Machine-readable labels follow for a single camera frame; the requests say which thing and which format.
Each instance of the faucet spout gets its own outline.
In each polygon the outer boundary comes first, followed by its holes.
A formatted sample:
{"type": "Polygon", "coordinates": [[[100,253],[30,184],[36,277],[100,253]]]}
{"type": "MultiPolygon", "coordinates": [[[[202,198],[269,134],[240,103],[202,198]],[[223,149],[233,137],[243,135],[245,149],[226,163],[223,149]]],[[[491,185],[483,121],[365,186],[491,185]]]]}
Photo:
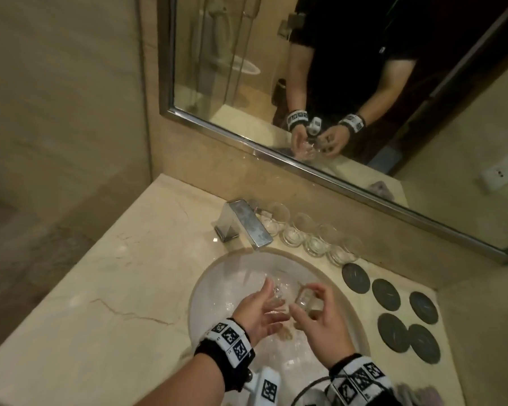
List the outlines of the faucet spout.
{"type": "Polygon", "coordinates": [[[228,242],[239,236],[241,228],[249,238],[254,250],[273,242],[273,237],[259,221],[256,213],[244,200],[226,202],[214,230],[222,242],[228,242]]]}

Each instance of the reflected hand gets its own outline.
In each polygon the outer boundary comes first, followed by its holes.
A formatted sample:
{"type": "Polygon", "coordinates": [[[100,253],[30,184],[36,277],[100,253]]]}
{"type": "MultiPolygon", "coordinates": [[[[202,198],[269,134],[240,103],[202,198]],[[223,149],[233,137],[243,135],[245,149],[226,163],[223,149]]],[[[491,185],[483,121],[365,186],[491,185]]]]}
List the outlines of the reflected hand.
{"type": "Polygon", "coordinates": [[[318,144],[329,158],[336,157],[350,140],[350,131],[344,125],[333,125],[318,137],[318,144]]]}
{"type": "Polygon", "coordinates": [[[305,332],[312,352],[322,365],[331,369],[346,356],[355,353],[354,344],[345,320],[339,314],[333,291],[322,284],[306,284],[316,296],[324,301],[322,311],[311,311],[309,315],[296,304],[290,305],[290,313],[298,323],[296,328],[305,332]]]}
{"type": "Polygon", "coordinates": [[[275,294],[273,287],[273,281],[265,278],[262,289],[244,298],[233,312],[233,319],[249,334],[252,347],[276,334],[283,327],[281,322],[290,319],[289,314],[268,313],[284,305],[284,300],[271,299],[275,294]]]}
{"type": "Polygon", "coordinates": [[[298,124],[291,130],[291,151],[294,155],[303,150],[307,138],[306,127],[303,124],[298,124]]]}

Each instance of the black t-shirt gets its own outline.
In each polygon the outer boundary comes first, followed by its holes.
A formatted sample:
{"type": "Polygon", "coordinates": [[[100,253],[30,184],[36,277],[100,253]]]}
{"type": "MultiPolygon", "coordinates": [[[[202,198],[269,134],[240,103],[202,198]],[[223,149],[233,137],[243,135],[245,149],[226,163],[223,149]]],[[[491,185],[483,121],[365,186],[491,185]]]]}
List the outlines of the black t-shirt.
{"type": "Polygon", "coordinates": [[[417,59],[426,10],[426,0],[298,0],[296,12],[306,14],[305,24],[290,41],[315,50],[307,79],[309,115],[338,121],[373,95],[385,61],[417,59]]]}

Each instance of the wall socket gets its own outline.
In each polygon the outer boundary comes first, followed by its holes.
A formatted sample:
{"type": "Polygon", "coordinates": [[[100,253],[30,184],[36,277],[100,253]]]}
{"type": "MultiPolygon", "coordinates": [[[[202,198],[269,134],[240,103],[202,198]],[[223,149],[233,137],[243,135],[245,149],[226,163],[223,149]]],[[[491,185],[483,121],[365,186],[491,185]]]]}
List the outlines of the wall socket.
{"type": "Polygon", "coordinates": [[[480,179],[489,192],[495,192],[508,184],[508,155],[499,163],[483,171],[480,179]]]}

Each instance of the person's left hand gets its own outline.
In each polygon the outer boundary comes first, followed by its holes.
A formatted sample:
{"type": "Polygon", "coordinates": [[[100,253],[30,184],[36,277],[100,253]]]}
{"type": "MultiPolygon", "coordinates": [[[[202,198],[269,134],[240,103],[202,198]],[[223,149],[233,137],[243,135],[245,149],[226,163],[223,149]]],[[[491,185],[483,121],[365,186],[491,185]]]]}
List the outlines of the person's left hand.
{"type": "Polygon", "coordinates": [[[339,155],[349,140],[350,131],[344,125],[333,125],[318,136],[318,144],[325,150],[322,153],[328,158],[339,155]]]}
{"type": "Polygon", "coordinates": [[[276,334],[283,327],[281,322],[290,319],[289,314],[268,313],[284,305],[284,300],[271,299],[275,294],[273,287],[272,279],[265,278],[262,289],[244,298],[233,312],[233,319],[249,334],[252,347],[276,334]]]}

